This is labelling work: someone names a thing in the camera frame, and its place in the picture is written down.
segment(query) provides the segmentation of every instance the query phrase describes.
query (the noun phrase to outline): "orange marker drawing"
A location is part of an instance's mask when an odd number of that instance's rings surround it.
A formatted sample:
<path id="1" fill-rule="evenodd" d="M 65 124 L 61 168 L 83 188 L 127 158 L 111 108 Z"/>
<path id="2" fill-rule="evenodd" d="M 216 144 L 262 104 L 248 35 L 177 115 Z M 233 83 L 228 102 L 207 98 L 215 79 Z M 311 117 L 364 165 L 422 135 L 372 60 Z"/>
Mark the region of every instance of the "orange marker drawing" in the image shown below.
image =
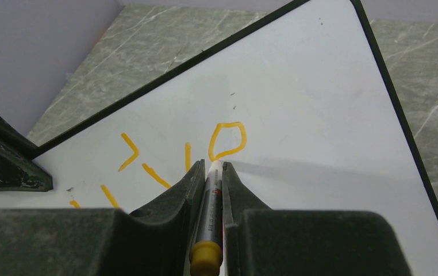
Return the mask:
<path id="1" fill-rule="evenodd" d="M 126 133 L 122 133 L 121 137 L 124 139 L 124 141 L 126 141 L 128 146 L 133 150 L 133 155 L 131 155 L 131 157 L 128 158 L 128 160 L 124 161 L 124 163 L 121 165 L 121 167 L 117 171 L 124 170 L 124 168 L 126 168 L 129 164 L 131 164 L 131 162 L 133 162 L 140 154 L 140 151 L 138 150 L 136 145 L 133 143 L 133 141 L 131 141 L 131 139 L 128 137 L 128 135 Z"/>
<path id="2" fill-rule="evenodd" d="M 214 156 L 214 146 L 216 145 L 216 138 L 219 135 L 219 132 L 221 132 L 222 128 L 234 128 L 238 127 L 239 131 L 241 132 L 241 144 L 234 149 L 230 149 L 229 151 L 221 152 L 220 154 L 217 154 Z M 212 134 L 212 137 L 210 138 L 209 143 L 209 159 L 211 161 L 223 158 L 224 156 L 228 156 L 231 154 L 235 154 L 239 151 L 241 151 L 244 147 L 246 147 L 246 129 L 244 128 L 243 124 L 241 122 L 221 122 L 217 124 L 216 129 L 214 130 L 214 133 Z"/>
<path id="3" fill-rule="evenodd" d="M 159 177 L 155 170 L 150 168 L 148 165 L 146 165 L 145 163 L 142 164 L 143 169 L 151 176 L 153 177 L 158 183 L 162 184 L 165 188 L 170 188 L 170 184 L 168 184 L 165 180 L 163 180 L 161 177 Z"/>
<path id="4" fill-rule="evenodd" d="M 75 200 L 70 201 L 70 205 L 72 205 L 73 207 L 80 209 L 80 205 L 78 202 L 76 202 Z"/>
<path id="5" fill-rule="evenodd" d="M 111 202 L 113 207 L 114 208 L 119 208 L 119 204 L 117 203 L 116 199 L 114 198 L 112 193 L 109 191 L 109 189 L 107 189 L 107 187 L 105 185 L 101 185 L 101 189 L 104 192 L 104 194 L 106 195 L 106 197 L 109 200 L 109 202 Z"/>
<path id="6" fill-rule="evenodd" d="M 192 151 L 192 146 L 190 143 L 185 143 L 185 172 L 188 172 L 191 167 L 190 162 L 190 152 Z"/>

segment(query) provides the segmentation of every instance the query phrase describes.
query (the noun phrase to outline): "marble floor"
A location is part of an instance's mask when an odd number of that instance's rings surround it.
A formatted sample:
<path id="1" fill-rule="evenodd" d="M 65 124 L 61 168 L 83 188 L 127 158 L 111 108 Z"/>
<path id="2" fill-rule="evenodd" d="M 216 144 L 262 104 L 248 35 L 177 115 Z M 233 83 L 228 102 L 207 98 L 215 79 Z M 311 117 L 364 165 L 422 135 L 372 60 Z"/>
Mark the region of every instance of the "marble floor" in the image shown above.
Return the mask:
<path id="1" fill-rule="evenodd" d="M 38 145 L 50 140 L 263 16 L 125 7 L 28 138 Z M 438 24 L 370 23 L 438 197 Z"/>

